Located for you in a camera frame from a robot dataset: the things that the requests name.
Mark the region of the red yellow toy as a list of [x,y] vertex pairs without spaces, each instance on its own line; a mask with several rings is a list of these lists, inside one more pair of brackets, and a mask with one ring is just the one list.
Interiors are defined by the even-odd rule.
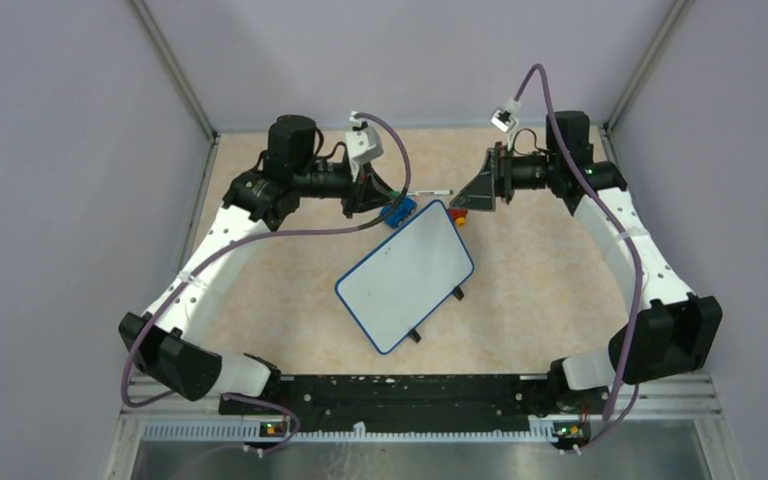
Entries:
[[463,227],[467,223],[468,210],[449,208],[448,213],[456,227]]

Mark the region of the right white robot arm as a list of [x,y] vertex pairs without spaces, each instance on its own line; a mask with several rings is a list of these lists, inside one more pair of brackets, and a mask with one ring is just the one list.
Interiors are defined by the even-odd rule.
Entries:
[[723,311],[713,296],[699,296],[671,268],[637,215],[628,184],[611,162],[594,159],[590,119],[582,111],[546,118],[546,146],[519,153],[498,142],[487,149],[479,173],[452,200],[456,210],[492,212],[519,190],[547,189],[588,232],[621,288],[634,322],[592,352],[554,361],[546,385],[549,404],[572,412],[587,390],[701,369]]

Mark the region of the blue toy car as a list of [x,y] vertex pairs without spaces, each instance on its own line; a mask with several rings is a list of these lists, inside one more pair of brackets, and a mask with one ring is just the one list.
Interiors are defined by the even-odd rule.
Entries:
[[379,217],[391,229],[398,229],[416,212],[417,203],[411,198],[406,198],[395,208],[393,213],[391,210],[391,205],[385,205],[381,208]]

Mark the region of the blue-framed whiteboard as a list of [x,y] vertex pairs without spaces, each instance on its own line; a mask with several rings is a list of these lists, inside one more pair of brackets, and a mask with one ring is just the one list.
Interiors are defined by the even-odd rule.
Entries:
[[373,349],[388,355],[474,271],[447,205],[434,200],[344,273],[334,291]]

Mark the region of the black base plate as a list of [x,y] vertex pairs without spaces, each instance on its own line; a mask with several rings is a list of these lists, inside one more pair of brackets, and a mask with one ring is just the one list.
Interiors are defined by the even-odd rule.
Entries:
[[259,397],[301,414],[338,407],[478,406],[543,417],[600,413],[606,387],[568,390],[544,374],[283,375]]

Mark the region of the green-capped whiteboard marker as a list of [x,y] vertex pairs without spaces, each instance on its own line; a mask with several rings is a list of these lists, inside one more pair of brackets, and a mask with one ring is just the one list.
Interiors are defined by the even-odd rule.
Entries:
[[[454,191],[451,189],[430,189],[430,190],[410,190],[407,191],[405,194],[406,197],[414,197],[414,198],[420,198],[420,197],[449,197],[454,194]],[[392,191],[390,192],[390,196],[393,198],[398,197],[401,195],[401,191]]]

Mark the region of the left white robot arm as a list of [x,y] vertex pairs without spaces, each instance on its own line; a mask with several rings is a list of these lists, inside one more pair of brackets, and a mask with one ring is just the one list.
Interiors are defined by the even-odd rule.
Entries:
[[383,153],[379,132],[385,130],[402,157],[405,183],[411,165],[403,140],[383,119],[353,111],[351,129],[340,145],[340,161],[323,155],[324,134],[315,120],[298,114],[279,116],[267,132],[267,146],[255,166],[235,177],[201,243],[175,279],[141,313],[127,313],[118,331],[128,350],[120,396],[124,405],[140,408],[162,397],[133,399],[132,375],[141,372],[189,401],[209,393],[240,394],[257,413],[279,404],[279,369],[251,355],[222,355],[206,349],[211,322],[261,242],[280,237],[343,235],[370,229],[376,217],[359,225],[330,229],[283,229],[304,198],[337,199],[352,218],[387,206],[394,211],[408,186],[393,194],[372,167]]

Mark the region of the aluminium frame rail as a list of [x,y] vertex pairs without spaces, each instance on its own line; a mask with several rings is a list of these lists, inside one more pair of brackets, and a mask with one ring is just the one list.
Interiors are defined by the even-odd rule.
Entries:
[[[140,401],[160,386],[139,376]],[[617,417],[538,417],[478,406],[373,406],[298,414],[216,394],[120,415],[107,479],[736,479],[711,380],[625,387]]]

